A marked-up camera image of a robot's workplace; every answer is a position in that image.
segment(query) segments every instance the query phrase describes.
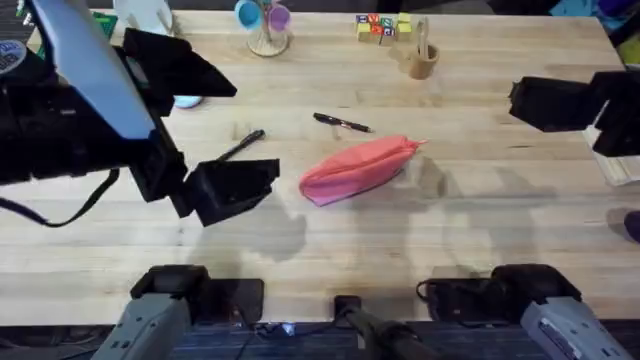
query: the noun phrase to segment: black mount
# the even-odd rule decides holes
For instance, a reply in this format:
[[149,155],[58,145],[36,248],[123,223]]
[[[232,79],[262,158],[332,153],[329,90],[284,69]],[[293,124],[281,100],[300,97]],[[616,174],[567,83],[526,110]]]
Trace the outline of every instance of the black mount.
[[582,301],[580,291],[549,265],[504,265],[496,267],[491,278],[424,283],[433,320],[470,326],[519,324],[531,302],[545,304],[549,297]]
[[336,326],[350,325],[364,339],[367,360],[435,360],[448,359],[426,346],[404,323],[384,321],[363,311],[358,296],[338,295],[334,298]]
[[138,299],[147,293],[185,299],[191,323],[240,322],[262,318],[264,282],[261,279],[211,279],[204,266],[154,266],[131,289]]

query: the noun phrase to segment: floor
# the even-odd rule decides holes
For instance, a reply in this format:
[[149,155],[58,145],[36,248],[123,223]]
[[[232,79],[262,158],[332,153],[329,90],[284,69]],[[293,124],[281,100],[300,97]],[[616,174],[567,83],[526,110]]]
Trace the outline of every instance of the floor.
[[[173,9],[230,10],[236,0],[169,0]],[[282,0],[293,11],[333,11],[333,12],[372,12],[376,0]],[[111,7],[112,0],[88,0],[94,8]],[[26,41],[31,29],[23,27],[15,15],[15,0],[0,0],[0,38]],[[445,1],[445,0],[407,0],[404,8],[424,13],[492,13],[483,0]],[[613,336],[636,358],[640,358],[640,321],[605,321],[605,326]],[[519,327],[466,329],[458,325],[442,323],[411,324],[425,343],[455,355],[459,359],[546,359],[541,349],[528,339]],[[298,331],[314,329],[317,324],[298,325]],[[22,359],[61,359],[77,354],[100,344],[108,328],[89,328],[84,331],[92,335],[65,346],[51,347],[60,328],[0,329],[0,357],[5,360]],[[28,334],[32,339],[40,336],[37,343],[16,343],[15,336]],[[243,329],[220,325],[198,325],[193,332],[186,334],[182,342],[171,355],[172,359],[233,359],[245,342],[249,333]],[[88,359],[90,355],[77,356],[74,359]],[[305,337],[299,340],[262,342],[255,340],[247,347],[243,359],[313,359],[341,360],[362,358],[358,351],[355,334],[340,330],[331,330],[323,334]]]

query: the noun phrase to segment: cup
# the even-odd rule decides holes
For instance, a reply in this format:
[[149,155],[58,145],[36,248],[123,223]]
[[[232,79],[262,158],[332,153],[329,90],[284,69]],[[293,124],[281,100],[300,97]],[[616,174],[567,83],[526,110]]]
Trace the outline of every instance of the cup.
[[275,32],[282,32],[287,29],[291,21],[289,9],[282,5],[273,4],[269,10],[269,27]]
[[409,76],[416,80],[428,78],[439,59],[440,50],[435,45],[428,44],[425,54],[419,54],[417,50],[414,50],[408,58]]
[[262,24],[262,10],[255,1],[238,1],[234,12],[240,25],[247,30],[253,30]]

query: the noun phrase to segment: toy block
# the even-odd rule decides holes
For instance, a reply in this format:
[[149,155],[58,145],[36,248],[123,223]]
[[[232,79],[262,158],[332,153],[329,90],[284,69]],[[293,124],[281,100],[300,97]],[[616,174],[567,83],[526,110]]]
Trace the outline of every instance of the toy block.
[[396,32],[392,27],[385,27],[380,38],[380,45],[391,46],[396,41]]
[[398,14],[398,23],[410,23],[410,22],[411,22],[411,15],[407,13]]
[[373,38],[371,35],[371,24],[369,23],[358,24],[356,33],[358,34],[358,41],[369,42]]
[[382,36],[382,33],[384,31],[384,28],[380,25],[372,25],[371,26],[371,34],[373,35],[380,35]]
[[380,15],[378,14],[369,14],[368,18],[370,24],[377,24],[380,22]]
[[396,26],[396,39],[398,41],[411,41],[411,24],[399,23]]
[[380,18],[380,25],[384,27],[393,27],[393,19],[391,18]]

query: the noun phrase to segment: blue cup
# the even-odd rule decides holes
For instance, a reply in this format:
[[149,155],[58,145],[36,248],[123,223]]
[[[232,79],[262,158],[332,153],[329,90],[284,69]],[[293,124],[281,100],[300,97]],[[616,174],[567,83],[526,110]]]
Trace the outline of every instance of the blue cup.
[[234,11],[240,25],[247,30],[253,30],[262,23],[262,10],[253,0],[238,1]]

